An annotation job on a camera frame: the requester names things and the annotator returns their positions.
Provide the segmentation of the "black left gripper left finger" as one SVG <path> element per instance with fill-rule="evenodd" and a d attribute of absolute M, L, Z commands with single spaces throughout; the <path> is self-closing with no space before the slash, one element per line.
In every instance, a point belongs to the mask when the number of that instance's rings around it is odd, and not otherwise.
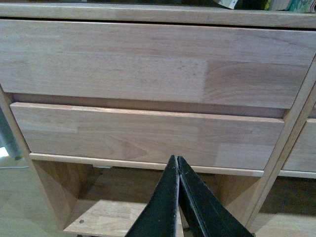
<path fill-rule="evenodd" d="M 174 237 L 180 187 L 177 157 L 172 155 L 154 193 L 127 232 L 128 237 Z"/>

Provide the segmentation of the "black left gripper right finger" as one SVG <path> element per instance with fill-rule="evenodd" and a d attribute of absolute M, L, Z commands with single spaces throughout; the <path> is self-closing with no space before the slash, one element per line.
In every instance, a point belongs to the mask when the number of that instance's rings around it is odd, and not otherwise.
<path fill-rule="evenodd" d="M 195 237 L 251 237 L 215 197 L 186 160 L 179 156 L 179 204 Z"/>

